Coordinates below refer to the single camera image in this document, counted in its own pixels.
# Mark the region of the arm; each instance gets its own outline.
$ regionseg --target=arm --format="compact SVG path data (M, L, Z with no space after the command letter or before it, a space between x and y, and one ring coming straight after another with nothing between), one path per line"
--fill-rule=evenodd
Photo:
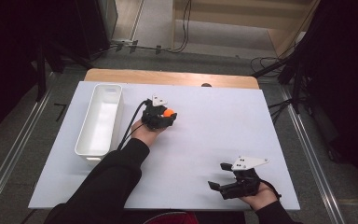
M142 123L137 121L132 129ZM89 173L66 204L56 206L45 223L116 223L124 204L138 184L141 164L163 130L137 129L120 151L110 152Z
M278 201L274 190L264 183L260 183L255 196L240 197L255 210L260 224L300 224L294 222Z

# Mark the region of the black sleeve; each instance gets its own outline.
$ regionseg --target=black sleeve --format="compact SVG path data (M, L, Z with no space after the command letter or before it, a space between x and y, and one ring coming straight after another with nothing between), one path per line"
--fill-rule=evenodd
M258 216L259 224L301 224L301 222L294 222L289 217L279 201L271 203L255 213Z
M67 203L53 208L45 223L117 223L148 153L148 146L135 138L122 150L110 152Z

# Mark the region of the person's left hand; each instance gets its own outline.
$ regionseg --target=person's left hand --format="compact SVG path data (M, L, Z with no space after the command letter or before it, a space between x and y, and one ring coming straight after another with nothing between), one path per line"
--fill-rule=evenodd
M145 124L143 124L140 120L138 120L131 126L131 131L133 132L131 134L131 138L137 138L143 141L148 147L151 147L154 141L156 140L157 136L160 133L162 133L164 130L165 128L150 130L149 128L147 128Z

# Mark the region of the metal rail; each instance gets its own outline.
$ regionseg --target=metal rail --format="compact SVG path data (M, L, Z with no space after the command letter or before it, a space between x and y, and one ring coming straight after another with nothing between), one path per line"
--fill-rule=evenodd
M54 86L57 79L57 75L51 73L48 78L48 89L46 94L42 97L42 99L34 105L28 119L25 121L24 125L21 128L19 135L16 138L13 146L10 151L7 153L7 156L0 167L0 194L5 187L6 182L8 181L14 167L16 166L17 161L19 160L21 153L28 142L28 139L34 130L34 126L39 120L48 98L51 93L51 89Z
M282 95L283 100L292 98L290 90L287 86L282 86ZM305 156L307 157L308 163L310 165L310 169L313 173L313 177L315 178L316 185L321 192L327 213L330 216L332 223L344 224L344 217L342 216L336 197L330 188L328 180L324 174L324 170L319 163L315 150L313 149L310 139L308 138L307 132L301 120L301 116L295 112L291 105L288 106L288 109L292 122L295 125L301 145L304 149Z

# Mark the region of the red object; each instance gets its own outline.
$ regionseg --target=red object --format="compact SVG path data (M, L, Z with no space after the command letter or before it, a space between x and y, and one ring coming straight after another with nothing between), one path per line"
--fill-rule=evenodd
M199 224L192 212L164 213L147 220L145 224Z

